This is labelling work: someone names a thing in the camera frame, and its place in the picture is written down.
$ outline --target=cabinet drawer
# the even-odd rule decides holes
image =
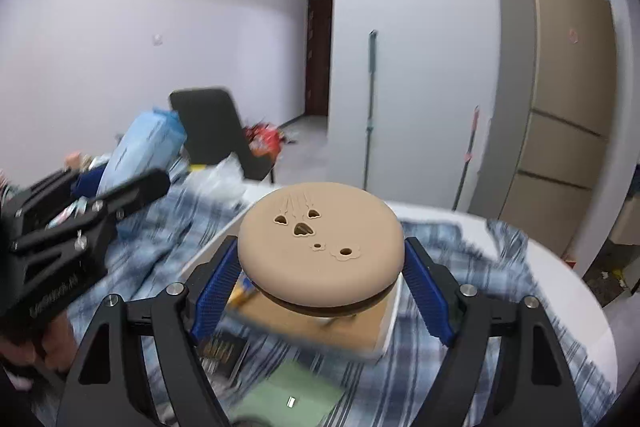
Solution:
[[[602,138],[532,113],[518,169],[593,188],[606,148],[607,142]]]
[[[500,219],[562,255],[584,218],[591,191],[516,174]]]

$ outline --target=metal pole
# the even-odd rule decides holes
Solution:
[[[373,100],[376,83],[376,39],[378,31],[369,34],[369,115],[367,116],[367,148],[364,156],[364,183],[362,188],[367,190],[369,183],[369,157],[371,154],[371,134],[373,133]]]

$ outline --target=tall cabinet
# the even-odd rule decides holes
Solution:
[[[616,92],[608,0],[500,0],[495,110],[469,212],[562,255],[584,218]]]

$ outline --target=doorway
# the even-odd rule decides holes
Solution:
[[[329,116],[331,29],[334,0],[308,0],[305,114]]]

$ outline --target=blue checkered cloth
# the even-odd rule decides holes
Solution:
[[[138,220],[133,238],[118,239],[107,254],[109,274],[68,310],[78,341],[86,331],[102,298],[119,293],[125,299],[155,296],[173,282],[181,268],[205,246],[238,212],[241,205],[212,204],[181,185],[172,185]],[[533,279],[526,263],[527,237],[500,222],[488,222],[494,238],[497,261],[491,261],[450,223],[404,223],[407,237],[415,236],[436,263],[446,265],[460,283],[471,283],[489,295],[520,301],[535,295],[545,305],[569,362],[580,399],[585,426],[593,426],[612,405],[615,395],[609,382],[554,315],[548,300]],[[388,351],[377,362],[345,358],[344,354],[313,352],[286,343],[277,335],[252,330],[223,317],[220,328],[247,337],[250,350],[237,384],[220,396],[229,411],[258,382],[267,378],[283,361],[296,360],[313,373],[344,390],[324,427],[398,427],[411,423],[426,397],[446,354],[446,347],[429,335],[406,285],[401,288],[398,318]],[[466,425],[482,418],[495,372],[500,341],[490,339],[481,377]],[[161,378],[152,339],[143,340],[149,380],[160,416],[175,422]]]

